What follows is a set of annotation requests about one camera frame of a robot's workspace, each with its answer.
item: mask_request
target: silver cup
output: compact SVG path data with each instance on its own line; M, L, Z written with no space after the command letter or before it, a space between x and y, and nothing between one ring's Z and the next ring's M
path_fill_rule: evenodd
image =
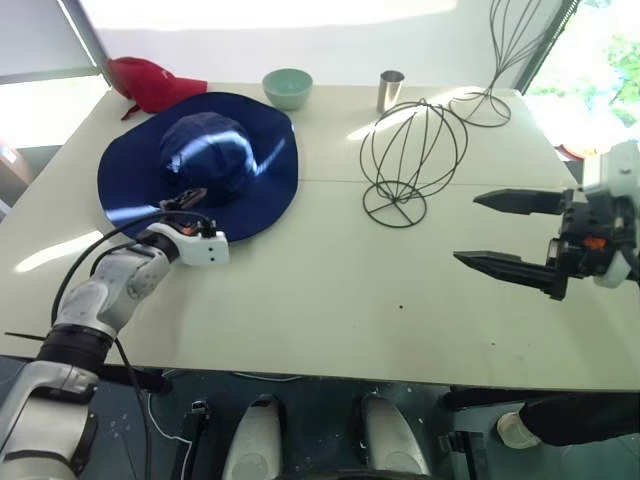
M379 113L386 112L396 104L403 81L404 75L396 70L387 70L380 74L380 86L378 87Z

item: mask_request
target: red hat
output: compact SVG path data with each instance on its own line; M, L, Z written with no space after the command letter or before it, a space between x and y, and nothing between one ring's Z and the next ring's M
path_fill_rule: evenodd
M126 98L136 101L136 105L129 109L122 120L138 110L160 112L207 91L207 82L175 77L160 65L142 58L108 60L107 67L114 88Z

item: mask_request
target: blue hat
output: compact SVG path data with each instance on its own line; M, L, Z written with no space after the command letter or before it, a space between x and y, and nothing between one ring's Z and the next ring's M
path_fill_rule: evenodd
M198 187L207 195L191 210L215 220L229 241L273 224L298 187L289 118L241 95L203 93L116 138L98 168L100 202L115 226ZM125 233L133 237L147 225Z

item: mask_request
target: light green bowl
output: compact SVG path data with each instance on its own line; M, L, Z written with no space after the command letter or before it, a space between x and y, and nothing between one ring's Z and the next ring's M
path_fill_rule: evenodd
M269 101L280 110L301 108L311 94L313 78L295 68L282 68L262 79L262 88Z

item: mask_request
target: white sneaker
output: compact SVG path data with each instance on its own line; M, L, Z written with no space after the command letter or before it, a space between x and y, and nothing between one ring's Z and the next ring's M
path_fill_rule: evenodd
M501 416L496 423L496 430L502 442L509 448L522 450L542 443L542 440L522 423L518 412L509 412Z

